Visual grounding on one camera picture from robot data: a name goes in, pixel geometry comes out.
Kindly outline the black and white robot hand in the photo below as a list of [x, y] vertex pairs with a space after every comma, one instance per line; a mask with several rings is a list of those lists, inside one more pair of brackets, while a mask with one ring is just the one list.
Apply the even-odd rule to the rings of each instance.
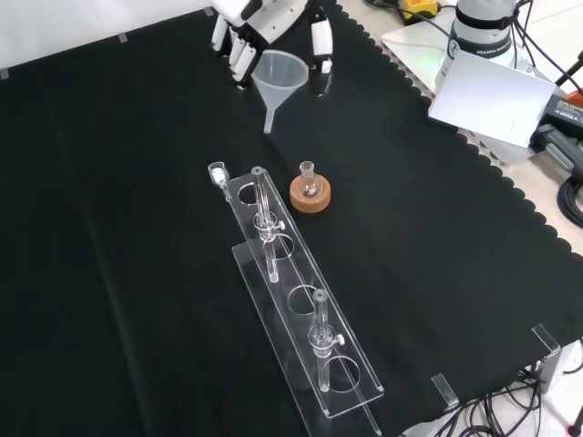
[[231, 80], [239, 89], [251, 83], [262, 53], [274, 48], [306, 18], [310, 25], [312, 92], [322, 97], [332, 83], [333, 36], [330, 20], [317, 1], [213, 1], [218, 14], [210, 48], [228, 58]]

